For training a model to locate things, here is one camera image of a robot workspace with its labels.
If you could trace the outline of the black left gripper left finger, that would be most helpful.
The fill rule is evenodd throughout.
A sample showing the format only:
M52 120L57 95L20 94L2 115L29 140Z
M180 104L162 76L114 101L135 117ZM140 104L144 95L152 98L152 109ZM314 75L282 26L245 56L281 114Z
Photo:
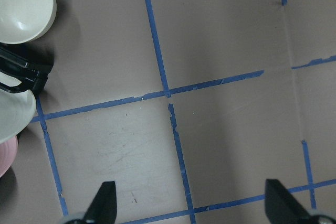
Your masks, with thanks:
M117 196L114 181L103 182L83 216L84 223L115 223Z

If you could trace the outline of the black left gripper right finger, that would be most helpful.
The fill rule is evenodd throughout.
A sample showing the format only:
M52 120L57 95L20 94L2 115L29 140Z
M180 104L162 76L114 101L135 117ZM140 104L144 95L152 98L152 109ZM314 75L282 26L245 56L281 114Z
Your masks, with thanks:
M265 214L272 224L314 223L315 217L277 179L265 182Z

